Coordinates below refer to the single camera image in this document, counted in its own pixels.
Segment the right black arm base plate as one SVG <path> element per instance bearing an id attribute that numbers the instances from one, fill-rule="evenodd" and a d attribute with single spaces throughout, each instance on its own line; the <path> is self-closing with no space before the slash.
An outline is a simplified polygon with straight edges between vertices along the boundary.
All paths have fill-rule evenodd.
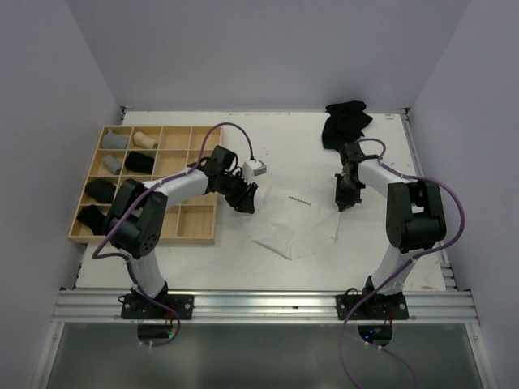
<path id="1" fill-rule="evenodd" d="M 344 320 L 351 309 L 361 301 L 367 292 L 348 289 L 335 296 L 337 318 Z M 394 295 L 376 294 L 352 313 L 352 320 L 406 320 L 409 318 L 407 302 L 403 293 Z"/>

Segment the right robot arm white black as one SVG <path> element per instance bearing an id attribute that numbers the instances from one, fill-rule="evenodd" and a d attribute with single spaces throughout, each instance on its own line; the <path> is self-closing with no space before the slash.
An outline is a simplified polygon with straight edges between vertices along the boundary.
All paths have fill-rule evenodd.
<path id="1" fill-rule="evenodd" d="M 386 199 L 388 249 L 361 291 L 335 296 L 340 320 L 409 317 L 403 288 L 415 256 L 434 248 L 446 235 L 440 187 L 424 178 L 406 178 L 383 166 L 382 158 L 365 154 L 359 143 L 340 150 L 342 171 L 336 175 L 335 203 L 340 212 L 360 204 L 370 187 Z"/>

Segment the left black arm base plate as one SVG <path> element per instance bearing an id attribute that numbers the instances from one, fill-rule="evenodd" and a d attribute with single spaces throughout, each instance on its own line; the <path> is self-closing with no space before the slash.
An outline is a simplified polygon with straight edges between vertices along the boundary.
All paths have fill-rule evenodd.
<path id="1" fill-rule="evenodd" d="M 191 320 L 194 308 L 194 296 L 188 294 L 162 294 L 155 301 L 174 310 L 181 320 Z M 172 318 L 165 308 L 150 302 L 138 293 L 128 293 L 118 297 L 122 304 L 122 319 L 160 320 Z"/>

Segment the white underwear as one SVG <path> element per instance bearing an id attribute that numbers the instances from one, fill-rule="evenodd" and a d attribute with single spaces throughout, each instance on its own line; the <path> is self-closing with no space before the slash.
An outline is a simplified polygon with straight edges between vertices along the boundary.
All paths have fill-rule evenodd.
<path id="1" fill-rule="evenodd" d="M 293 260 L 318 254 L 335 243 L 339 224 L 334 207 L 270 183 L 256 195 L 255 214 L 246 228 L 254 243 Z"/>

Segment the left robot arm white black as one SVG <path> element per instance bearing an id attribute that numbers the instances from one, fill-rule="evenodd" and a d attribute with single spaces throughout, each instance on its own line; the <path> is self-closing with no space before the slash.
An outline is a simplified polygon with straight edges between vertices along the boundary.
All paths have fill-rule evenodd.
<path id="1" fill-rule="evenodd" d="M 150 182 L 128 179 L 120 186 L 103 224 L 103 242 L 115 248 L 131 278 L 131 291 L 118 298 L 123 319 L 191 319 L 193 296 L 170 293 L 155 248 L 166 212 L 188 199 L 218 193 L 236 212 L 254 214 L 258 185 L 243 167 L 232 166 L 236 158 L 218 146 L 211 156 L 172 176 Z"/>

